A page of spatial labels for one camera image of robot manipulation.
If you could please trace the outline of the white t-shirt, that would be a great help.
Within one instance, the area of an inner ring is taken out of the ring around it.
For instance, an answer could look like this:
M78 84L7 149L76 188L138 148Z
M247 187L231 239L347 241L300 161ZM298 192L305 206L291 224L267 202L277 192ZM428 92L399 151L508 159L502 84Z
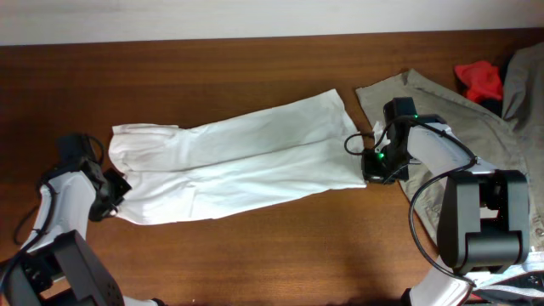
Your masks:
M139 225L224 218L365 186L345 150L356 126L337 91L199 127L113 127L109 157L130 184L117 215Z

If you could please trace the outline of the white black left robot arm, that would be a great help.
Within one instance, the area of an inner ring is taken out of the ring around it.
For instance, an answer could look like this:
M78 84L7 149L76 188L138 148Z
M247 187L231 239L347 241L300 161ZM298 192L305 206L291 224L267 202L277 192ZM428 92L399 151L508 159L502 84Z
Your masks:
M8 261L1 293L10 305L139 305L127 297L86 242L89 218L117 209L129 184L115 170L53 170L39 184L35 227Z

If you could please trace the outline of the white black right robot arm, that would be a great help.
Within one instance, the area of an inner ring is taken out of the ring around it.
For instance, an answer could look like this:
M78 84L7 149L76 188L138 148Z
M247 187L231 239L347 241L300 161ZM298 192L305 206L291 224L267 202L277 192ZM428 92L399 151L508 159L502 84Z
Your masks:
M380 164L391 165L398 153L433 175L411 198L410 223L423 191L435 183L445 188L436 233L439 256L431 258L414 240L431 269L405 290L402 304L461 305L477 287L473 273L501 274L526 260L530 200L520 171L500 170L480 159L435 115L397 116L376 136L369 152Z

